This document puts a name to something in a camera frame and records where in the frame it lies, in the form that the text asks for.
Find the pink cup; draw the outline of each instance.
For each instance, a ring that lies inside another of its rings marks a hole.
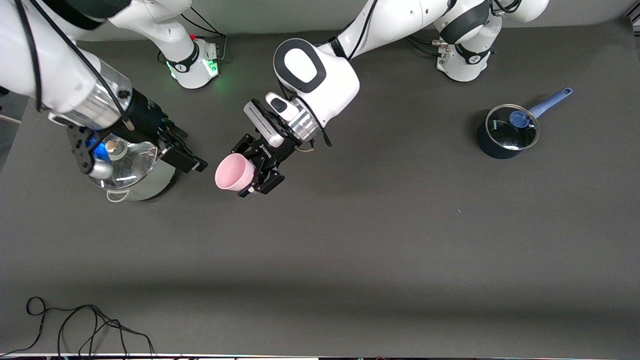
[[[216,169],[216,185],[222,190],[238,192],[251,184],[255,165],[242,154],[227,156]]]

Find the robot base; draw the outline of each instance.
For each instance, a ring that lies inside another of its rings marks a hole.
[[[200,48],[200,58],[191,66],[189,71],[174,71],[171,65],[167,63],[171,71],[171,76],[176,79],[183,88],[187,89],[201,88],[220,73],[218,46],[202,39],[196,39],[194,42]]]
[[[446,52],[444,58],[438,58],[436,68],[444,72],[450,79],[466,83],[467,81],[475,80],[480,75],[480,72],[486,69],[486,62],[490,54],[487,54],[477,64],[470,65],[467,64],[464,57],[458,54],[454,46],[450,45],[449,49],[450,51]]]

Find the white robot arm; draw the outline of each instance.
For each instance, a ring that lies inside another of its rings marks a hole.
[[[50,120],[68,127],[84,174],[92,174],[93,149],[110,133],[153,143],[162,160],[184,172],[207,166],[158,105],[107,63],[79,50],[36,0],[0,0],[0,86],[35,98]]]
[[[192,40],[174,17],[191,6],[191,0],[132,0],[109,18],[120,29],[134,31],[158,46],[172,76],[184,88],[206,85],[219,73],[218,48],[202,39]]]
[[[450,12],[435,22],[440,32],[441,58],[437,69],[455,81],[472,81],[486,69],[495,51],[493,42],[502,29],[502,17],[530,22],[547,8],[548,0],[494,0],[471,6],[458,1]]]
[[[514,19],[529,20],[544,10],[548,0],[508,1],[512,3],[500,4],[505,12],[511,12]],[[521,2],[538,2],[538,6],[527,8]],[[304,143],[313,146],[313,138],[322,133],[331,146],[324,129],[360,88],[349,61],[434,22],[451,44],[487,54],[501,27],[501,19],[492,14],[492,2],[488,0],[369,0],[350,25],[324,44],[315,46],[299,38],[280,44],[273,58],[274,71],[283,92],[286,88],[293,95],[271,92],[266,96],[269,108],[256,99],[244,107],[260,138],[246,134],[236,144],[216,171],[217,185],[237,191],[241,197],[269,193],[284,180],[279,164],[300,151]],[[476,63],[484,66],[486,57],[481,60]],[[465,67],[444,69],[462,71],[459,68]],[[246,161],[231,161],[237,154]]]

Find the gray table surface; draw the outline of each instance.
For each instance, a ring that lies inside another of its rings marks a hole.
[[[326,33],[302,34],[322,40]],[[158,352],[299,356],[640,357],[640,63],[628,19],[505,29],[471,83],[406,42],[353,61],[357,98],[268,196],[218,190],[277,91],[290,35],[230,40],[221,77],[183,90],[150,42],[83,44],[191,133],[211,167],[160,199],[110,204],[65,131],[29,110],[0,179],[0,350],[31,343],[32,295],[91,302]],[[493,160],[474,131],[502,103],[575,93],[530,151]],[[54,352],[52,315],[33,352]],[[76,349],[93,326],[72,320]],[[129,350],[146,351],[127,338]],[[120,352],[111,332],[101,352]]]

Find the black wire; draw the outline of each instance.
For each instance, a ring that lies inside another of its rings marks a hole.
[[[360,38],[358,38],[358,42],[356,43],[356,46],[353,48],[353,51],[351,52],[351,55],[349,55],[347,60],[351,61],[351,59],[353,58],[353,55],[356,53],[356,50],[358,50],[358,46],[360,46],[360,42],[362,41],[362,38],[364,37],[364,33],[367,31],[367,27],[369,26],[369,21],[371,21],[371,15],[373,15],[373,10],[376,8],[376,4],[377,3],[378,3],[378,0],[373,0],[373,3],[371,3],[371,9],[369,9],[369,13],[367,14],[367,18],[364,20],[364,26],[362,27],[362,32],[360,33]]]
[[[431,51],[426,51],[425,49],[422,49],[421,47],[419,47],[417,44],[414,44],[410,38],[407,38],[406,41],[411,44],[411,46],[413,46],[414,48],[416,48],[416,50],[420,51],[422,54],[427,54],[427,55],[431,55],[431,56],[435,56],[436,58],[440,57],[440,54],[438,53],[432,53]]]
[[[278,86],[280,86],[280,91],[282,91],[282,95],[284,96],[284,98],[291,101],[291,99],[293,99],[293,94],[295,93],[292,90],[289,90],[286,87],[284,87],[280,79],[278,79]]]
[[[493,0],[493,3],[496,4],[500,8],[500,10],[505,13],[515,13],[516,10],[518,10],[518,8],[520,7],[521,2],[522,0],[514,0],[511,4],[504,6],[500,4],[500,0]]]
[[[31,310],[31,303],[37,300],[40,302],[40,304],[42,305],[42,311],[34,313]],[[36,339],[32,342],[31,345],[29,345],[26,348],[20,348],[17,350],[13,350],[13,351],[9,351],[5,354],[1,354],[0,357],[4,357],[10,354],[13,354],[15,352],[20,352],[20,351],[27,351],[29,349],[31,349],[32,347],[34,347],[38,341],[40,340],[40,337],[42,337],[42,329],[44,327],[44,322],[45,322],[45,317],[47,315],[47,313],[49,311],[63,311],[63,312],[71,312],[66,319],[62,322],[62,325],[60,325],[60,328],[58,329],[58,343],[57,343],[57,350],[58,350],[58,358],[61,359],[62,358],[62,353],[61,353],[61,340],[62,340],[62,336],[65,330],[65,326],[67,324],[67,322],[80,310],[82,309],[89,309],[93,312],[93,317],[94,317],[94,323],[93,323],[93,333],[91,334],[91,336],[82,344],[82,346],[80,346],[80,348],[78,349],[78,356],[81,357],[81,352],[82,349],[86,346],[87,343],[89,343],[89,353],[88,353],[88,357],[87,360],[91,359],[91,355],[93,353],[93,341],[95,339],[95,336],[98,335],[98,333],[105,327],[112,327],[114,329],[118,329],[120,331],[120,342],[122,345],[122,350],[124,351],[125,356],[128,356],[129,352],[127,351],[127,347],[125,346],[125,341],[124,341],[124,336],[123,336],[123,332],[128,332],[130,334],[134,334],[134,335],[138,335],[138,336],[143,336],[146,340],[147,340],[147,345],[149,346],[149,354],[151,357],[154,357],[154,354],[156,352],[153,343],[151,342],[151,339],[141,333],[141,332],[137,332],[134,330],[131,330],[130,328],[122,325],[120,323],[119,320],[117,319],[111,319],[110,317],[106,316],[102,310],[100,310],[100,308],[98,308],[95,305],[92,304],[85,304],[85,305],[80,305],[78,307],[74,307],[73,309],[63,309],[60,307],[47,307],[47,304],[45,303],[44,299],[41,297],[31,297],[29,298],[29,300],[27,300],[27,305],[26,305],[26,311],[27,314],[31,315],[31,316],[41,316],[40,317],[40,327],[38,328],[38,336],[36,336]],[[100,318],[100,320],[103,321],[103,324],[98,327],[98,319]]]
[[[35,78],[36,85],[36,110],[38,112],[42,109],[42,77],[40,75],[40,61],[38,60],[38,51],[36,50],[36,42],[33,38],[33,32],[31,32],[31,25],[29,25],[29,19],[24,11],[24,5],[22,0],[14,0],[15,7],[20,15],[20,22],[22,23],[22,29],[24,35],[27,38],[29,44],[29,53],[31,54],[31,65],[33,66],[33,77]]]
[[[421,39],[419,37],[415,37],[413,35],[409,35],[409,36],[407,36],[407,38],[410,38],[411,40],[413,40],[415,42],[419,42],[420,44],[431,45],[431,42],[429,40],[424,40],[424,39]]]
[[[162,61],[162,59],[160,59],[160,55],[162,55],[162,51],[158,51],[158,55],[156,55],[156,60],[157,60],[159,63],[164,63],[164,61]]]
[[[631,16],[631,14],[633,14],[634,11],[638,9],[638,7],[640,7],[640,3],[637,3],[633,9],[629,10],[629,12],[627,13],[627,16]]]
[[[316,43],[316,44],[314,44],[314,46],[317,47],[317,46],[320,46],[320,45],[329,44],[331,41],[333,41],[334,38],[337,38],[340,34],[342,34],[345,30],[347,30],[347,28],[350,27],[350,25],[353,24],[354,21],[356,21],[356,19],[353,19],[353,20],[349,21],[349,24],[346,24],[344,26],[344,28],[342,28],[342,30],[338,31],[338,35],[336,35],[335,37],[332,37],[327,41]]]
[[[194,25],[196,28],[200,28],[200,29],[202,29],[202,30],[204,30],[204,31],[208,31],[208,32],[210,32],[210,33],[212,33],[212,34],[216,34],[216,35],[218,35],[219,37],[225,37],[225,36],[226,36],[226,35],[222,35],[221,33],[218,33],[217,31],[213,31],[213,30],[209,30],[209,29],[207,29],[207,28],[203,28],[202,26],[200,26],[200,25],[196,24],[195,22],[193,22],[193,21],[189,20],[186,16],[184,16],[184,14],[180,14],[180,16],[181,16],[184,20],[187,20],[187,22],[188,22],[188,23],[190,23],[191,25]]]
[[[77,48],[77,46],[73,43],[73,41],[69,40],[69,37],[67,37],[67,35],[58,27],[58,25],[56,25],[56,23],[53,20],[51,20],[51,18],[42,9],[42,7],[40,7],[38,2],[36,0],[30,0],[30,1],[31,1],[31,4],[33,4],[33,6],[38,10],[40,15],[42,15],[42,17],[53,28],[53,30],[55,30],[55,32],[57,32],[57,34],[62,38],[62,40],[64,40],[64,42],[67,43],[67,45],[71,48],[71,50],[73,50],[73,52],[76,55],[78,55],[78,57],[80,58],[80,60],[82,60],[84,65],[87,67],[87,69],[89,69],[89,71],[91,71],[91,73],[98,79],[100,84],[102,84],[102,86],[105,88],[106,92],[109,94],[111,100],[114,102],[116,108],[118,109],[118,112],[120,112],[120,116],[122,118],[122,121],[127,125],[127,128],[130,131],[133,131],[134,130],[133,124],[131,124],[129,122],[129,117],[127,116],[127,114],[122,109],[122,105],[120,105],[120,102],[116,98],[116,95],[113,93],[113,91],[112,91],[111,87],[109,86],[109,84],[107,84],[107,82],[104,80],[102,75],[100,75],[100,72],[98,70],[96,70],[95,67],[93,67],[91,62],[89,60],[87,60],[87,58],[80,51],[80,49]]]
[[[207,25],[209,25],[209,26],[213,29],[213,31],[215,31],[217,34],[219,34],[220,36],[223,36],[223,37],[227,37],[225,34],[223,34],[223,33],[219,32],[219,31],[218,31],[218,29],[216,29],[213,25],[211,25],[211,24],[209,23],[209,21],[207,21],[207,19],[205,19],[204,17],[202,17],[202,15],[200,15],[200,13],[199,13],[199,12],[197,12],[197,11],[193,8],[193,6],[191,6],[191,11],[195,12],[195,13],[196,13],[196,15],[198,15],[198,17],[199,17],[199,18],[201,18],[201,19],[202,19],[202,21],[204,21]]]

